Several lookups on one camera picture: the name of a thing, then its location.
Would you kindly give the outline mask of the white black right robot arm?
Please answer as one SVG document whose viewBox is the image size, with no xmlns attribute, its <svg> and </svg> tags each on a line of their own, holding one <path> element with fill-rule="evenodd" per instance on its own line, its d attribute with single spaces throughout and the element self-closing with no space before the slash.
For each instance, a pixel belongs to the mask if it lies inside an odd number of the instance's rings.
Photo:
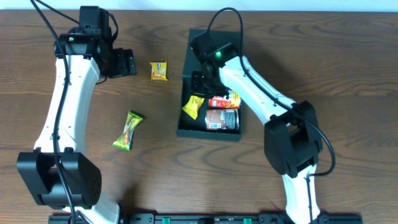
<svg viewBox="0 0 398 224">
<path fill-rule="evenodd" d="M 314 222 L 317 205 L 313 176 L 322 140 L 314 107 L 296 103 L 272 87 L 232 43 L 218 45 L 209 32 L 190 42 L 201 72 L 192 75 L 192 94 L 212 98 L 235 91 L 264 125 L 264 153 L 284 181 L 286 214 L 294 223 Z"/>
</svg>

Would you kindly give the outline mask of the brown Pringles can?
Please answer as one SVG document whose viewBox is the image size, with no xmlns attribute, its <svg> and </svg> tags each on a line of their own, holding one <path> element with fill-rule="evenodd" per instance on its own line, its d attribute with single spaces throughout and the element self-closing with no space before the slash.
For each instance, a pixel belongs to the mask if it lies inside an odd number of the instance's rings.
<svg viewBox="0 0 398 224">
<path fill-rule="evenodd" d="M 239 113 L 237 109 L 206 110 L 206 128 L 211 131 L 238 130 Z"/>
</svg>

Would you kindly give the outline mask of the red Pringles can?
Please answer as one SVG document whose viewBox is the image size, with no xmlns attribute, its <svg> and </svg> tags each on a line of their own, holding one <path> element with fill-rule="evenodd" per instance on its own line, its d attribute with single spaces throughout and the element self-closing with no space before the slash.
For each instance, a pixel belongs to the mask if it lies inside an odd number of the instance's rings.
<svg viewBox="0 0 398 224">
<path fill-rule="evenodd" d="M 238 109 L 240 104 L 241 98 L 233 90 L 228 90 L 227 94 L 224 96 L 214 96 L 208 101 L 208 106 L 210 108 Z"/>
</svg>

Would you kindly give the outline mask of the yellow snack packet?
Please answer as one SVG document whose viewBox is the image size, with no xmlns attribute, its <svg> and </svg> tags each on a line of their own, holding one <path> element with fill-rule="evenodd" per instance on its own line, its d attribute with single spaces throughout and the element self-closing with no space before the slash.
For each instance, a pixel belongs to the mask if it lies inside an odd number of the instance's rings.
<svg viewBox="0 0 398 224">
<path fill-rule="evenodd" d="M 182 107 L 182 110 L 191 118 L 197 119 L 199 109 L 201 108 L 204 100 L 205 99 L 202 97 L 191 95 L 188 102 Z"/>
</svg>

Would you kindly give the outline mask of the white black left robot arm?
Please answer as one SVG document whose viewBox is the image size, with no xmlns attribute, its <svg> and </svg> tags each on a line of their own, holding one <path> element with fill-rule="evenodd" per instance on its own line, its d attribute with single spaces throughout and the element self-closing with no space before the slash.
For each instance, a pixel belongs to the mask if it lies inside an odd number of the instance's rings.
<svg viewBox="0 0 398 224">
<path fill-rule="evenodd" d="M 95 86 L 135 75 L 130 49 L 114 48 L 118 25 L 98 6 L 83 6 L 76 26 L 56 35 L 56 81 L 43 130 L 17 170 L 36 204 L 64 210 L 68 223 L 125 223 L 101 189 L 101 171 L 86 157 L 85 130 Z"/>
</svg>

